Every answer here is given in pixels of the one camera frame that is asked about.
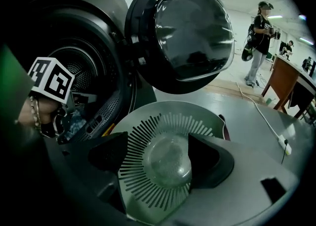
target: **bracelet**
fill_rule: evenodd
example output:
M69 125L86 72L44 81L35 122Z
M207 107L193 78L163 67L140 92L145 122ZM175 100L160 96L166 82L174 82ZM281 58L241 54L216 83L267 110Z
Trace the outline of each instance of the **bracelet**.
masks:
M35 129L41 130L41 121L40 121L40 111L39 111L39 102L37 99L35 99L33 96L30 97L31 101L31 113L33 115L33 119L35 121Z

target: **jeans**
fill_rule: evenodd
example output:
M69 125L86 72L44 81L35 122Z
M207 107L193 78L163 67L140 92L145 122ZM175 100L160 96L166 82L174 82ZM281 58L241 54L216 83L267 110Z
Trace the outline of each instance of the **jeans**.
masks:
M263 54L260 51L253 48L252 56L253 56L253 58L252 58L251 68L250 68L247 76L245 77L245 80L246 80L247 85L254 86L256 84L256 81L257 81L257 73L258 73L259 67L264 62L267 55Z

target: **fluorescent light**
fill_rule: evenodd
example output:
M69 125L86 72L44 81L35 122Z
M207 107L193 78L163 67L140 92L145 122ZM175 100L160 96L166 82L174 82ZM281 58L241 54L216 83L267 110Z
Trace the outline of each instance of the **fluorescent light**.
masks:
M308 43L308 44L310 44L310 45L314 45L313 42L310 42L310 41L308 41L308 40L306 40L306 39L304 39L304 38L300 38L300 40L301 40L301 41L304 41L304 42L306 42L306 43Z
M275 16L268 16L268 18L282 18L281 15L275 15Z
M226 41L221 41L219 43L222 43L222 44L232 44L234 43L234 40L226 40Z
M302 14L301 14L301 15L299 15L298 17L299 17L300 19L306 20L306 16L305 16L305 15L302 15Z
M227 28L225 28L225 27L222 27L222 29L224 29L224 30L226 30L226 31L228 31L228 32L231 32L231 33L232 33L232 30L229 30L229 29L227 29Z

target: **black bag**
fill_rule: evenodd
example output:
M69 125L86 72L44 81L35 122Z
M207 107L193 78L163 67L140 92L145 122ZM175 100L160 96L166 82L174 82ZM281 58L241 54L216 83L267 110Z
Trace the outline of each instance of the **black bag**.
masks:
M256 43L257 43L257 37L256 37L256 34L255 34L255 22L252 22L249 26L249 29L248 29L248 36L247 36L247 44L246 46L244 47L243 51L242 51L242 54L241 54L241 58L243 61L247 62L247 61L250 61L252 59L252 48L253 47L257 47L256 46Z
M259 15L259 16L260 16L260 20L261 20L261 23L262 23L263 22L263 18L262 18L261 15ZM252 47L256 47L255 44L257 42L257 37L256 37L256 34L255 34L255 22L252 22L251 25L248 28L247 42Z

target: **cap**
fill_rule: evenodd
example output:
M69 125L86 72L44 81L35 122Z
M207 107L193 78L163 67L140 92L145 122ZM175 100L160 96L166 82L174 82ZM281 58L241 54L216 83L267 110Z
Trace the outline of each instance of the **cap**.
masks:
M272 4L270 4L269 2L264 2L264 1L260 2L258 4L258 7L262 8L263 10L271 10L274 8Z

